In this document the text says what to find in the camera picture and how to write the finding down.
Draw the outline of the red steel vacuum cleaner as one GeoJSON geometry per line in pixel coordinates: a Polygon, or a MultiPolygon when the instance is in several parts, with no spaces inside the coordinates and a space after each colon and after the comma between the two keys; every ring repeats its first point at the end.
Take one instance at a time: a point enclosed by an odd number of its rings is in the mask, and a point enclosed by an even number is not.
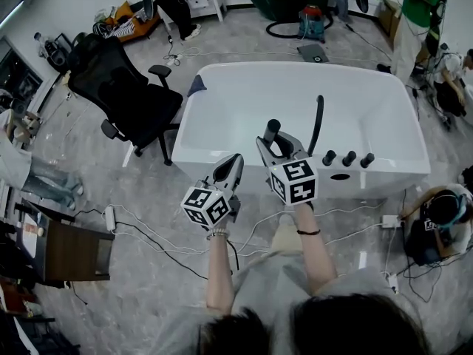
{"type": "Polygon", "coordinates": [[[298,39],[312,39],[325,43],[325,30],[333,25],[333,17],[330,12],[324,14],[315,5],[307,5],[299,12],[298,39]]]}

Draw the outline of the brown cardboard box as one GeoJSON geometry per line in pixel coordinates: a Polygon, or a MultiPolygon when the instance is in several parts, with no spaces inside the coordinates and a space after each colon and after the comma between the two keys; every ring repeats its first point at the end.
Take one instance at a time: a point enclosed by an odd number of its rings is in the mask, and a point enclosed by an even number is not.
{"type": "Polygon", "coordinates": [[[401,5],[392,0],[384,0],[379,13],[379,23],[387,35],[389,45],[394,47],[395,35],[401,18],[401,5]]]}

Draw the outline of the orange box with striped cloth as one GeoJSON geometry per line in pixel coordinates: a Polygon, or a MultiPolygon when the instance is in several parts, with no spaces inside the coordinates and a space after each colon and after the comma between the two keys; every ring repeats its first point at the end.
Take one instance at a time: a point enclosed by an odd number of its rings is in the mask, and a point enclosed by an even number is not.
{"type": "Polygon", "coordinates": [[[102,38],[116,37],[121,43],[149,38],[150,34],[161,22],[161,17],[155,13],[148,18],[141,1],[130,4],[128,1],[119,7],[112,6],[110,10],[99,11],[92,25],[92,32],[102,38]]]}

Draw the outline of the person's left forearm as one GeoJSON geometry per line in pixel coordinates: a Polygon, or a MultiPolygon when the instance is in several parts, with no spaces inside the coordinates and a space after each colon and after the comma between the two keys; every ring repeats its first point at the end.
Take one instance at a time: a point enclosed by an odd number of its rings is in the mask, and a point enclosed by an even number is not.
{"type": "Polygon", "coordinates": [[[228,259],[228,233],[215,229],[209,234],[208,283],[206,305],[214,311],[228,315],[234,302],[234,285],[228,259]]]}

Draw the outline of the flat grey floor device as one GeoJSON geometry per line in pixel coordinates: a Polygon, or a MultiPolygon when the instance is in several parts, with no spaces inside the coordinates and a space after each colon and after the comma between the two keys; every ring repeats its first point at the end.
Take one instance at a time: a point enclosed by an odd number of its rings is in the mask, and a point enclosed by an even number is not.
{"type": "Polygon", "coordinates": [[[297,47],[298,53],[308,63],[328,63],[329,59],[324,49],[318,44],[297,47]]]}

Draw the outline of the white bathtub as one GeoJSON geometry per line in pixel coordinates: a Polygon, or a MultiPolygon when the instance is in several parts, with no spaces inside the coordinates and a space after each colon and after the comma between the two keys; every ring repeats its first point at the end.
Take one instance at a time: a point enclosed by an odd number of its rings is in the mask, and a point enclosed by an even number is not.
{"type": "Polygon", "coordinates": [[[318,195],[385,198],[431,172],[426,144],[404,85],[392,75],[336,64],[256,61],[212,64],[198,74],[207,87],[188,98],[172,160],[192,180],[220,159],[240,153],[239,192],[267,194],[268,171],[256,146],[270,119],[308,149],[317,96],[324,97],[321,131],[313,151],[318,195]],[[336,153],[330,166],[322,163],[336,153]],[[342,164],[349,151],[357,158],[342,164]],[[363,169],[368,153],[375,160],[363,169]]]}

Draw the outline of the black faucet handle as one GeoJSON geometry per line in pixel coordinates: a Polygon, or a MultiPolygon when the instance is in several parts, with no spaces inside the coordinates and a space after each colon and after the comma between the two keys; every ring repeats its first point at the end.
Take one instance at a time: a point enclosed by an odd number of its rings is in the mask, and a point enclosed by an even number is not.
{"type": "Polygon", "coordinates": [[[281,124],[276,119],[270,119],[265,128],[263,141],[267,144],[272,144],[279,133],[281,124]]]}

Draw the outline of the person's grey shirt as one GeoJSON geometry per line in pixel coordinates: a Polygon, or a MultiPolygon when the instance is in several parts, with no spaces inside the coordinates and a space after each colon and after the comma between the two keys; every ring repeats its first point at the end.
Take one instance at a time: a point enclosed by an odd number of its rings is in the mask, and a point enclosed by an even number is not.
{"type": "MultiPolygon", "coordinates": [[[[310,298],[302,254],[277,251],[261,257],[238,272],[233,282],[235,298],[231,313],[238,314],[243,308],[254,311],[263,324],[276,330],[275,354],[287,354],[290,309],[310,298]]],[[[325,299],[352,294],[379,295],[396,307],[403,305],[374,268],[359,269],[332,280],[316,296],[325,299]]],[[[221,317],[209,308],[183,307],[174,311],[163,324],[153,354],[197,355],[204,328],[221,317]]]]}

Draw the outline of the person's right forearm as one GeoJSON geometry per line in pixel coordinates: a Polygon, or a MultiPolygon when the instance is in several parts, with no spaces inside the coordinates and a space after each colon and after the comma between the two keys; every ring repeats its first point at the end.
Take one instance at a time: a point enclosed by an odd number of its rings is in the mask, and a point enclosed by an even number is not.
{"type": "MultiPolygon", "coordinates": [[[[313,210],[308,204],[296,206],[295,213],[297,230],[320,230],[313,210]]],[[[310,293],[315,295],[322,286],[337,278],[335,263],[327,250],[321,232],[316,236],[299,235],[299,237],[302,242],[302,255],[310,293]]]]}

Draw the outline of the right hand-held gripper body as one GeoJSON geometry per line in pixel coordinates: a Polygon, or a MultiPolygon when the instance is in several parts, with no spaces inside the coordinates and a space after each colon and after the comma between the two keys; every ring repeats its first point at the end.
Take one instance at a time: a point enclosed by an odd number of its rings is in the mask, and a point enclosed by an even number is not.
{"type": "Polygon", "coordinates": [[[318,172],[312,157],[270,166],[269,181],[286,206],[307,203],[318,195],[318,172]]]}

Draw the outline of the dark brown wooden cabinet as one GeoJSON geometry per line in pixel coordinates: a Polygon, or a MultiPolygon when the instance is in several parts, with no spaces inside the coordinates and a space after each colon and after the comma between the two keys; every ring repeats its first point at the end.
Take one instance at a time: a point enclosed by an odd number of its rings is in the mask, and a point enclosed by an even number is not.
{"type": "Polygon", "coordinates": [[[46,234],[45,280],[109,280],[114,239],[115,236],[109,232],[51,221],[46,234]]]}

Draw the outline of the person's beige trousers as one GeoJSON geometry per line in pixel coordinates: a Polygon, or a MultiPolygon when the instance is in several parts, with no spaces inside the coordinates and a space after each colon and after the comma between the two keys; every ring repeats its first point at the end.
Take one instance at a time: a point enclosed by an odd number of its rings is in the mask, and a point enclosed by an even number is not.
{"type": "Polygon", "coordinates": [[[280,225],[273,236],[268,253],[262,255],[258,261],[274,267],[302,264],[302,242],[296,233],[296,226],[280,225]]]}

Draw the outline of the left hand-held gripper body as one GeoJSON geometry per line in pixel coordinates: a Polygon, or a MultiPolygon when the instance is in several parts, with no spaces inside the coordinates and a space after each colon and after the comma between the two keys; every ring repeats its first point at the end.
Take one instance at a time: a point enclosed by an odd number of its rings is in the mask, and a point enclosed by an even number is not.
{"type": "Polygon", "coordinates": [[[239,214],[241,202],[235,191],[240,178],[234,182],[210,182],[208,177],[191,186],[180,207],[194,224],[212,229],[230,220],[234,222],[239,214]]]}

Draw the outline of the tall black faucet spout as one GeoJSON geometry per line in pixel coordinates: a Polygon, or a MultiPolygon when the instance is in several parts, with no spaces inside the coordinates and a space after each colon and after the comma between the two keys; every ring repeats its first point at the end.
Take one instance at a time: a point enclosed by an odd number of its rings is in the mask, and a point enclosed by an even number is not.
{"type": "Polygon", "coordinates": [[[307,150],[307,154],[309,156],[313,155],[313,151],[319,139],[319,133],[321,131],[321,124],[322,124],[323,114],[324,114],[324,97],[322,95],[318,95],[316,102],[317,102],[316,120],[313,127],[313,134],[310,140],[310,145],[307,150]]]}

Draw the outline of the dark blue bath cushion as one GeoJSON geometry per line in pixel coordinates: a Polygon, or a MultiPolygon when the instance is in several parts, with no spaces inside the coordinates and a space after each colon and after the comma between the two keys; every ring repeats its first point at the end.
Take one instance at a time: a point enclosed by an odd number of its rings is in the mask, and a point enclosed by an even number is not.
{"type": "Polygon", "coordinates": [[[187,97],[190,98],[194,93],[205,90],[207,90],[207,87],[203,82],[202,76],[200,74],[197,74],[191,83],[191,86],[187,93],[187,97]]]}

